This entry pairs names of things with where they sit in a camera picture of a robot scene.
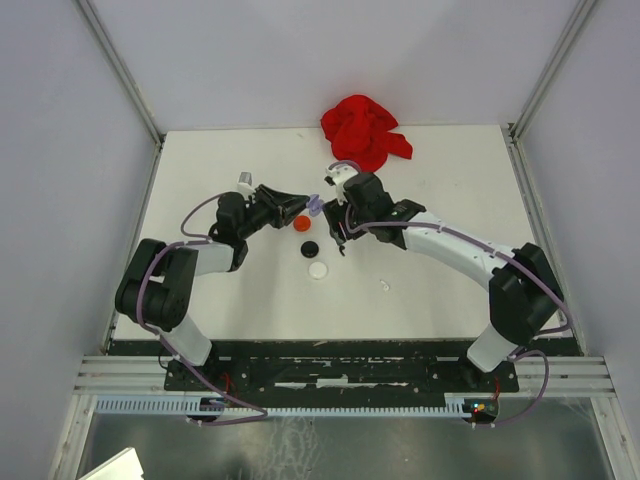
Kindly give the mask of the lilac earbud charging case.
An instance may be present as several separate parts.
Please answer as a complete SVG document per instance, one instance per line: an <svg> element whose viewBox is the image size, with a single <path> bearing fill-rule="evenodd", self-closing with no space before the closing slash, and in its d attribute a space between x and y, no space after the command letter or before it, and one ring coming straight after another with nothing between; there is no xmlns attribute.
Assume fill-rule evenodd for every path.
<svg viewBox="0 0 640 480"><path fill-rule="evenodd" d="M312 194L306 204L306 208L311 217L316 217L323 213L324 201L318 194Z"/></svg>

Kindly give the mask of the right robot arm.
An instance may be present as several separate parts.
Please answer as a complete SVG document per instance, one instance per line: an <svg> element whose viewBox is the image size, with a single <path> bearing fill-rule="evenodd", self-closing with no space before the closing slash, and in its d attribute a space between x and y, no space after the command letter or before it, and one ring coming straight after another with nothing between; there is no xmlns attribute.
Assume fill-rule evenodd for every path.
<svg viewBox="0 0 640 480"><path fill-rule="evenodd" d="M552 333L548 321L566 310L559 282L539 246L512 248L460 231L419 203L394 201L378 176L350 165L328 167L325 181L336 197L322 211L338 245L371 234L381 243L435 259L487 291L489 324L458 368L467 389L486 388L500 363L536 337Z"/></svg>

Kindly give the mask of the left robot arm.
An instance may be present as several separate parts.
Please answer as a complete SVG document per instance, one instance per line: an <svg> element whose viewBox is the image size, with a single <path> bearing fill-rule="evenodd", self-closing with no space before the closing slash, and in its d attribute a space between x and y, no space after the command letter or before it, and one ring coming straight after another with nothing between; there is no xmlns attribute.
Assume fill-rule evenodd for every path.
<svg viewBox="0 0 640 480"><path fill-rule="evenodd" d="M307 195L284 193L265 185L246 186L204 200L192 210L217 204L209 232L180 226L184 241L140 241L115 295L116 311L157 336L170 354L188 365L187 379L209 390L221 378L212 341L188 314L198 276L237 271L248 254L247 239L266 226L290 225L307 207Z"/></svg>

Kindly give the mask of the orange earbud charging case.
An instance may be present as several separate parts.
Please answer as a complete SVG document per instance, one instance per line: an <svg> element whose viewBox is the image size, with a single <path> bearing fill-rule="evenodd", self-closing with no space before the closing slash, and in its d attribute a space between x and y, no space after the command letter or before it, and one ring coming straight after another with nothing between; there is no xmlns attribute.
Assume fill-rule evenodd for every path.
<svg viewBox="0 0 640 480"><path fill-rule="evenodd" d="M293 221L293 228L299 233L307 232L312 227L312 220L307 215L299 215Z"/></svg>

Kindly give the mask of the black earbud charging case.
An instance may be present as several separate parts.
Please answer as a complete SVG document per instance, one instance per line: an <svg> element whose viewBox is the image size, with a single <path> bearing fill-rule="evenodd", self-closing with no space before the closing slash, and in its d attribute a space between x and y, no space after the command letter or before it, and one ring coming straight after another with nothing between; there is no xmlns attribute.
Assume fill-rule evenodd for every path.
<svg viewBox="0 0 640 480"><path fill-rule="evenodd" d="M315 258L319 254L320 248L315 241L305 241L300 247L300 253L305 258Z"/></svg>

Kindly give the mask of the white earbud charging case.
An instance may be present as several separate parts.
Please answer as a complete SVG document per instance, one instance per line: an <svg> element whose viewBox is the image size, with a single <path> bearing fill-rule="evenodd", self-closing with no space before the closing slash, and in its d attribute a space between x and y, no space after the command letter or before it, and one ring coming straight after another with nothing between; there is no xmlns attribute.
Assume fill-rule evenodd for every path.
<svg viewBox="0 0 640 480"><path fill-rule="evenodd" d="M314 280L322 280L329 273L328 266L321 261L312 262L308 267L308 274Z"/></svg>

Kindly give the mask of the red crumpled cloth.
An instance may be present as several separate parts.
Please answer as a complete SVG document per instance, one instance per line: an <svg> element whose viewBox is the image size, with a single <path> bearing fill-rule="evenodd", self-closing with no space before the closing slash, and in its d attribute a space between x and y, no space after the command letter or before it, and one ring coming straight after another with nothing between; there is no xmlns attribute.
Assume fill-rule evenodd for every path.
<svg viewBox="0 0 640 480"><path fill-rule="evenodd" d="M378 171L390 156L412 159L412 145L395 132L395 117L365 95L344 98L323 114L320 125L334 157L354 162L364 172Z"/></svg>

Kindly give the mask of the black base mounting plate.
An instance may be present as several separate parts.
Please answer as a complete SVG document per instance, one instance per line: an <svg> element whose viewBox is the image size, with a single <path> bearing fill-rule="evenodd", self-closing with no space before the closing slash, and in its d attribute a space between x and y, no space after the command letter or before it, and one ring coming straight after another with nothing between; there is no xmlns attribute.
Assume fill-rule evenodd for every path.
<svg viewBox="0 0 640 480"><path fill-rule="evenodd" d="M515 368L482 373L467 341L219 341L202 368L217 388L263 408L440 407L448 393L517 390Z"/></svg>

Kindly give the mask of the grey metal plate corner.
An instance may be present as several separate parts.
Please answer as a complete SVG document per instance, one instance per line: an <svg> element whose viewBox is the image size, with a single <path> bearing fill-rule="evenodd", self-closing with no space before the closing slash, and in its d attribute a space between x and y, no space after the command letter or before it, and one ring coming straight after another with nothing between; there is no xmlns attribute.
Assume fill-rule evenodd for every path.
<svg viewBox="0 0 640 480"><path fill-rule="evenodd" d="M143 480L144 470L136 450L128 447L103 462L80 480Z"/></svg>

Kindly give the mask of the left aluminium frame post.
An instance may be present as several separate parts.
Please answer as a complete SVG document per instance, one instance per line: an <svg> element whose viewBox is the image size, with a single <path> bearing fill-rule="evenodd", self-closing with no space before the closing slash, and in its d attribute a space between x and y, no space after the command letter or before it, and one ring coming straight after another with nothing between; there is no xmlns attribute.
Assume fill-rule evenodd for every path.
<svg viewBox="0 0 640 480"><path fill-rule="evenodd" d="M156 145L162 145L164 134L157 126L151 110L143 99L143 95L128 69L126 62L117 51L96 5L93 1L88 0L74 0L73 4L83 18L83 21L115 75L117 82L123 89L125 96L141 120L150 138Z"/></svg>

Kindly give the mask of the aluminium frame post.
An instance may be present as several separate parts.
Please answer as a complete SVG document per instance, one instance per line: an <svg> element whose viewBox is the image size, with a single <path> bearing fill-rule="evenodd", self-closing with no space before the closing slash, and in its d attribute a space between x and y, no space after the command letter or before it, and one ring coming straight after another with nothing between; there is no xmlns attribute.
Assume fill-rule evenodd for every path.
<svg viewBox="0 0 640 480"><path fill-rule="evenodd" d="M141 120L150 138L156 145L162 145L164 134L157 126L151 110L143 99L143 95L128 69L126 62L117 51L96 5L93 1L88 0L74 0L73 4L83 18L83 21L115 75L117 82L123 89L125 96Z"/></svg>
<svg viewBox="0 0 640 480"><path fill-rule="evenodd" d="M576 3L536 80L533 90L525 101L521 113L509 127L509 137L513 143L521 141L530 129L542 104L600 4L599 0L580 0Z"/></svg>

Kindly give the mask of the aluminium front rail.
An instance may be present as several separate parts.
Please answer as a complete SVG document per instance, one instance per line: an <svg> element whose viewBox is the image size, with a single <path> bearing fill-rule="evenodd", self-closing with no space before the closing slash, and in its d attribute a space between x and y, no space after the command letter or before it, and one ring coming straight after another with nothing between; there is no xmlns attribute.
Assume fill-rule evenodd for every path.
<svg viewBox="0 0 640 480"><path fill-rule="evenodd" d="M539 357L515 364L517 390L501 389L506 398L613 398L607 365L601 357L551 357L545 368ZM72 392L76 395L167 395L165 373L148 356L86 356Z"/></svg>

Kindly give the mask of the right aluminium frame post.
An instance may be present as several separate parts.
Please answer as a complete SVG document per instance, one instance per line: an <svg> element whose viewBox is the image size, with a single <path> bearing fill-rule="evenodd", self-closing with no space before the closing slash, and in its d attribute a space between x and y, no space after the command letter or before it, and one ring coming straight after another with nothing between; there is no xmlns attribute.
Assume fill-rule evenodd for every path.
<svg viewBox="0 0 640 480"><path fill-rule="evenodd" d="M600 4L599 0L580 0L576 3L536 80L533 90L525 101L521 113L509 127L509 137L513 143L521 141L530 129L542 104Z"/></svg>

